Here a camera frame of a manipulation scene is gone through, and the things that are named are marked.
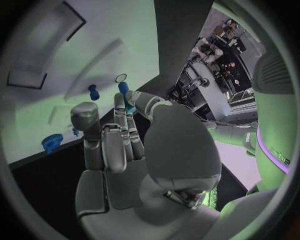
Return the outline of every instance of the purple light strip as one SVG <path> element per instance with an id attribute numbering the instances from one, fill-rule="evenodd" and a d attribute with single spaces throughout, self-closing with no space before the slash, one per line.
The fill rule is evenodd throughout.
<path id="1" fill-rule="evenodd" d="M 261 148 L 261 150 L 264 152 L 264 154 L 284 173 L 289 173 L 289 168 L 282 163 L 281 161 L 279 161 L 265 146 L 262 138 L 261 138 L 261 131 L 260 131 L 260 127 L 257 128 L 257 142 Z"/>

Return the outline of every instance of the blue plastic part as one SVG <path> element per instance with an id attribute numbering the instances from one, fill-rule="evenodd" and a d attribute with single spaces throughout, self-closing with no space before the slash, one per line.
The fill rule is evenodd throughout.
<path id="1" fill-rule="evenodd" d="M 127 101 L 126 101 L 126 93 L 129 91 L 128 84 L 125 81 L 120 82 L 118 85 L 119 91 L 121 94 L 124 96 L 125 100 L 125 110 L 128 114 L 132 114 L 136 111 L 136 108 L 134 106 L 131 106 Z"/>
<path id="2" fill-rule="evenodd" d="M 96 101 L 100 98 L 99 92 L 96 90 L 96 85 L 90 85 L 88 90 L 90 91 L 89 96 L 91 100 Z"/>
<path id="3" fill-rule="evenodd" d="M 47 154 L 52 153 L 54 149 L 59 147 L 61 145 L 62 140 L 64 140 L 64 137 L 62 134 L 53 134 L 50 136 L 47 136 L 42 142 L 42 146 L 47 152 Z"/>
<path id="4" fill-rule="evenodd" d="M 73 134 L 76 136 L 76 137 L 78 137 L 78 135 L 79 135 L 79 130 L 78 129 L 76 129 L 75 127 L 73 127 Z"/>

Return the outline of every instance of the cable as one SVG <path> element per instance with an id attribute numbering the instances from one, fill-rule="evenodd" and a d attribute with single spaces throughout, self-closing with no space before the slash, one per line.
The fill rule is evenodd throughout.
<path id="1" fill-rule="evenodd" d="M 204 122 L 210 122 L 210 123 L 216 123 L 216 124 L 220 124 L 220 125 L 227 125 L 227 126 L 232 126 L 232 127 L 238 127 L 238 128 L 255 128 L 253 127 L 251 124 L 254 123 L 254 122 L 251 122 L 249 124 L 245 124 L 245 125 L 236 125 L 236 124 L 231 124 L 231 123 L 228 123 L 228 122 L 221 122 L 221 121 L 214 121 L 214 120 L 207 120 L 207 119 L 204 119 L 203 117 L 199 116 L 197 113 L 193 112 L 193 110 L 187 106 L 187 105 L 184 105 L 184 104 L 180 104 L 186 108 L 188 108 L 197 118 L 199 118 L 200 120 L 204 121 Z"/>

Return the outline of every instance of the person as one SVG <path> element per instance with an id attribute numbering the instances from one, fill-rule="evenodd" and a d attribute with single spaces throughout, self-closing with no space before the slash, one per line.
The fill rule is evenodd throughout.
<path id="1" fill-rule="evenodd" d="M 205 37 L 201 38 L 201 41 L 209 46 L 209 48 L 213 51 L 213 54 L 205 54 L 204 52 L 200 51 L 198 46 L 195 46 L 192 52 L 198 54 L 202 61 L 204 61 L 206 64 L 211 64 L 215 62 L 219 57 L 221 57 L 224 54 L 220 48 L 207 41 Z"/>

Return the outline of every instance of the black floor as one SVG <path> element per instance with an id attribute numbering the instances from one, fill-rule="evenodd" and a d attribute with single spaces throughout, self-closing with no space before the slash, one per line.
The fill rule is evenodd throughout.
<path id="1" fill-rule="evenodd" d="M 144 139 L 150 123 L 139 114 L 134 118 Z M 71 240 L 85 240 L 87 237 L 75 214 L 76 187 L 84 170 L 83 143 L 80 142 L 19 166 L 12 173 L 25 197 L 51 226 Z M 246 189 L 223 167 L 217 187 L 217 210 L 245 194 Z"/>

